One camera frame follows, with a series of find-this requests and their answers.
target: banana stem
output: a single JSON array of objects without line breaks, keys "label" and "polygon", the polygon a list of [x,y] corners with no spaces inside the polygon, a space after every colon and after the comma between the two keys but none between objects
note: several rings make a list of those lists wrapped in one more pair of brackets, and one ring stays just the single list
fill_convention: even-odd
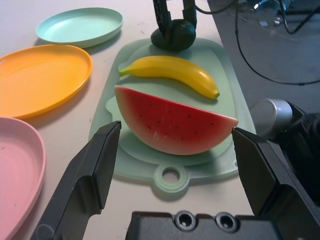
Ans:
[{"label": "banana stem", "polygon": [[119,70],[119,76],[120,76],[120,77],[123,77],[123,76],[125,76],[125,75],[128,75],[128,74],[129,74],[129,71],[130,71],[129,68],[128,68],[128,67],[125,67],[125,68]]}]

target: red watermelon flesh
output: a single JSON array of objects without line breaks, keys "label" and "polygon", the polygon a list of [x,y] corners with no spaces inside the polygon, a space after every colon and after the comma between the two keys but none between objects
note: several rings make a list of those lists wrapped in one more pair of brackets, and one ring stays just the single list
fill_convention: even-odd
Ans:
[{"label": "red watermelon flesh", "polygon": [[175,155],[210,150],[238,124],[215,112],[115,86],[121,115],[131,131],[148,146]]}]

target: mint green plate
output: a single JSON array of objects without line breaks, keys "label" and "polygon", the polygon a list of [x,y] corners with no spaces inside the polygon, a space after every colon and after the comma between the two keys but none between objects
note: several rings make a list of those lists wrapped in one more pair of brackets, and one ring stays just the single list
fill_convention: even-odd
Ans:
[{"label": "mint green plate", "polygon": [[36,28],[36,34],[50,43],[87,48],[113,38],[123,22],[121,13],[113,9],[79,8],[47,18]]}]

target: pink plate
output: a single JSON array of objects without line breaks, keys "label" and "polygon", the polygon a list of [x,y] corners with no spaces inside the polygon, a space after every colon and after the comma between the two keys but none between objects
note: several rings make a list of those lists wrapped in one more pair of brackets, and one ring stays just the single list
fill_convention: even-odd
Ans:
[{"label": "pink plate", "polygon": [[9,240],[33,208],[44,182],[46,152],[28,123],[0,117],[0,240]]}]

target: toy banana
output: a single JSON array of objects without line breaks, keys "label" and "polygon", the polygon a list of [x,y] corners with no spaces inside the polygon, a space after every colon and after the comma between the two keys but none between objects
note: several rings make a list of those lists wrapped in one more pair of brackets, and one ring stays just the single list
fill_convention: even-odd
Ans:
[{"label": "toy banana", "polygon": [[216,99],[220,93],[218,87],[200,66],[175,56],[146,56],[137,59],[128,67],[119,71],[120,76],[165,77],[178,80],[198,93]]}]

